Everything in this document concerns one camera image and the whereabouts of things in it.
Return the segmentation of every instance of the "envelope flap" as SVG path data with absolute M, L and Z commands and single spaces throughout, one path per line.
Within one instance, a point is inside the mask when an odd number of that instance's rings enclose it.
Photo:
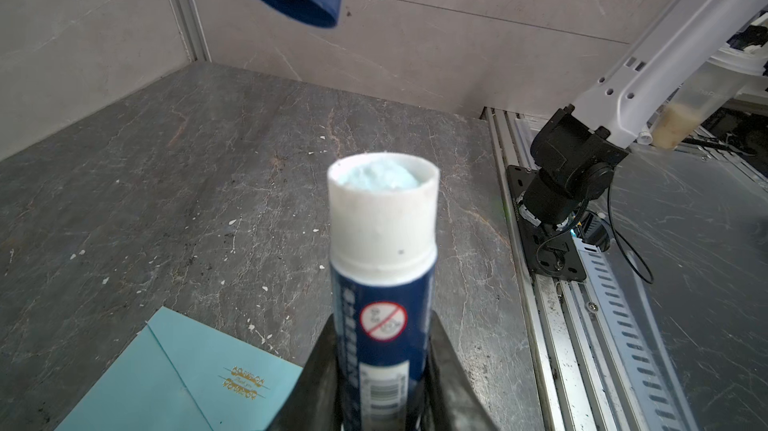
M 148 328 L 216 431 L 265 429 L 301 374 L 295 364 L 166 307 Z
M 211 431 L 152 332 L 144 328 L 57 431 Z

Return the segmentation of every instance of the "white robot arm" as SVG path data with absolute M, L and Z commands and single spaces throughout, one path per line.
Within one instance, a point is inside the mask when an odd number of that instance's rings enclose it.
M 541 167 L 523 205 L 556 225 L 610 184 L 650 116 L 768 0 L 673 0 L 592 88 L 558 110 L 531 146 Z

